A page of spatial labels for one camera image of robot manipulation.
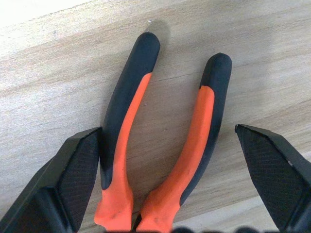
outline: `light wood surface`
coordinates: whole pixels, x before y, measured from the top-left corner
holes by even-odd
[[[128,144],[135,215],[176,162],[204,66],[223,52],[233,69],[220,135],[174,225],[276,229],[234,126],[282,134],[311,160],[310,1],[40,2],[1,1],[0,217],[66,138],[100,125],[132,45],[149,30],[161,51]],[[80,232],[103,231],[93,221],[100,198],[98,176]]]

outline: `wooden table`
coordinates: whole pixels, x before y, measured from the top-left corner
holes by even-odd
[[[133,43],[149,30],[161,51],[128,145],[135,214],[175,164],[204,66],[223,52],[233,69],[220,135],[175,226],[276,229],[234,126],[282,134],[311,160],[310,1],[41,2],[0,7],[0,217],[66,138],[101,124]],[[98,177],[80,232],[103,231],[93,221],[100,198]]]

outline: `plier handle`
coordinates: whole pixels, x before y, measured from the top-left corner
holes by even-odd
[[[132,229],[133,192],[126,175],[126,147],[135,114],[160,50],[158,38],[143,33],[134,44],[112,94],[103,125],[100,155],[102,200],[95,223],[107,231]],[[212,56],[203,72],[190,130],[167,179],[145,200],[136,231],[169,232],[180,206],[195,188],[211,158],[220,130],[231,75],[229,56]]]

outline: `wood grain surface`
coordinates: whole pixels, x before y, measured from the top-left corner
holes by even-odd
[[[6,2],[0,7],[0,217],[66,138],[102,123],[129,52],[148,30],[161,51],[128,144],[134,215],[175,164],[204,66],[223,52],[233,69],[220,135],[174,225],[276,229],[234,126],[282,134],[311,160],[310,1]],[[79,232],[103,232],[93,221],[100,198],[98,176]]]

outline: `pliers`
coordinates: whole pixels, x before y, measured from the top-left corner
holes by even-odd
[[[100,155],[102,200],[95,223],[108,231],[132,229],[133,192],[126,175],[126,147],[135,114],[151,78],[160,43],[141,34],[112,94],[103,125]],[[136,231],[169,232],[180,206],[199,182],[215,147],[224,112],[232,62],[212,56],[201,79],[190,130],[181,155],[167,179],[145,200],[134,224]]]

